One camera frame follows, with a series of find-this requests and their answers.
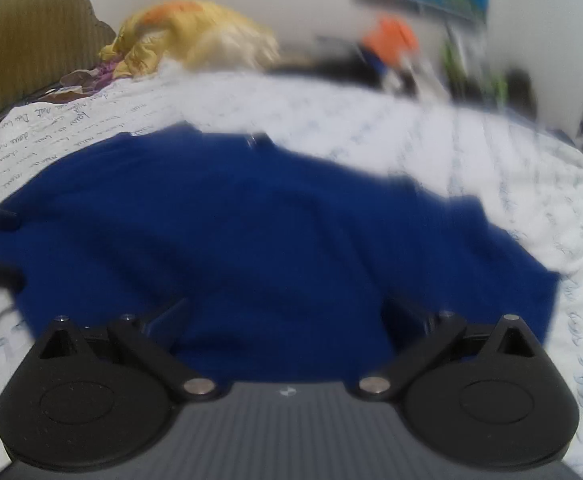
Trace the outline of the orange bag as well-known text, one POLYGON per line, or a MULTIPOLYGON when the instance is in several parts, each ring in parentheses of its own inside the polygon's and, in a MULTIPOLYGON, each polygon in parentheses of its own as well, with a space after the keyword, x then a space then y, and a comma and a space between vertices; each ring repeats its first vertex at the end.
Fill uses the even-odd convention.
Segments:
POLYGON ((404 55, 419 51, 411 26, 393 15, 381 16, 375 28, 363 37, 362 46, 388 66, 398 66, 404 55))

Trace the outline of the olive padded headboard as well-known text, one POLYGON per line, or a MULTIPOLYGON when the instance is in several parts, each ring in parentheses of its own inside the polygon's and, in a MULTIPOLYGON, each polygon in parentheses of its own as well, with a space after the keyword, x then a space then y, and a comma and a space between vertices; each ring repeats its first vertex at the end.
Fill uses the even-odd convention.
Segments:
POLYGON ((0 0, 0 113, 94 67, 114 37, 90 0, 0 0))

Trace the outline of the blue fleece garment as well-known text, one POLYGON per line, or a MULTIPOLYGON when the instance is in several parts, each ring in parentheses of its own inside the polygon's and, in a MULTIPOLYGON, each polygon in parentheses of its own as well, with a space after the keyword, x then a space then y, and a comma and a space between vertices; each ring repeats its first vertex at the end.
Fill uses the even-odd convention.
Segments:
POLYGON ((174 354, 217 382, 354 382, 395 353, 389 297, 543 337, 559 282, 474 197, 186 126, 87 146, 3 207, 31 333, 188 298, 174 354))

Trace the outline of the purple cloth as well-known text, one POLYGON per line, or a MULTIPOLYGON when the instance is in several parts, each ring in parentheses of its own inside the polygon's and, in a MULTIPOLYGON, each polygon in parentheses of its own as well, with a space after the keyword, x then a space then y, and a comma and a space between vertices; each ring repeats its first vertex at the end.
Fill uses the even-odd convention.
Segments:
POLYGON ((96 92, 108 86, 114 80, 114 71, 119 58, 101 62, 90 70, 74 70, 60 78, 60 84, 65 87, 80 87, 82 92, 96 92))

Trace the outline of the yellow quilt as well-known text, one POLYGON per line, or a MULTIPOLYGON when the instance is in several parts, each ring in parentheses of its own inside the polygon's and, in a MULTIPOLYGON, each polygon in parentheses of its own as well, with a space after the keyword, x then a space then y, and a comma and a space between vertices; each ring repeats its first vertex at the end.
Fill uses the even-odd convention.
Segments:
POLYGON ((100 60, 116 78, 155 73, 166 58, 190 72, 267 70, 281 62, 274 32, 251 18, 204 0, 170 0, 129 16, 100 60))

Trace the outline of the white script-print bedsheet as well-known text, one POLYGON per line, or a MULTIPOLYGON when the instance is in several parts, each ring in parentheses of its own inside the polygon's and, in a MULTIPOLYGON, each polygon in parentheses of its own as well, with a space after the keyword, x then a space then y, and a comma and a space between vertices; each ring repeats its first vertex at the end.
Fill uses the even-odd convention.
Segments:
POLYGON ((11 110, 0 123, 0 201, 79 148, 177 122, 205 132, 264 132, 296 152, 377 174, 407 174, 443 196, 477 196, 491 222, 561 274, 546 349, 580 407, 566 460, 583 477, 579 150, 496 114, 299 77, 192 74, 167 62, 152 76, 115 82, 92 98, 11 110))

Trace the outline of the green and black bag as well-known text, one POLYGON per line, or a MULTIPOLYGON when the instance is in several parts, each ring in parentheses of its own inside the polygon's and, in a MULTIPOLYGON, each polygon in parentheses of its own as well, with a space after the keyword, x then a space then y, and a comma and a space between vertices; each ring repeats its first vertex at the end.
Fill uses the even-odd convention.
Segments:
POLYGON ((442 49, 442 68, 453 102, 513 110, 534 117, 538 103, 530 75, 520 68, 493 73, 480 54, 448 40, 442 49))

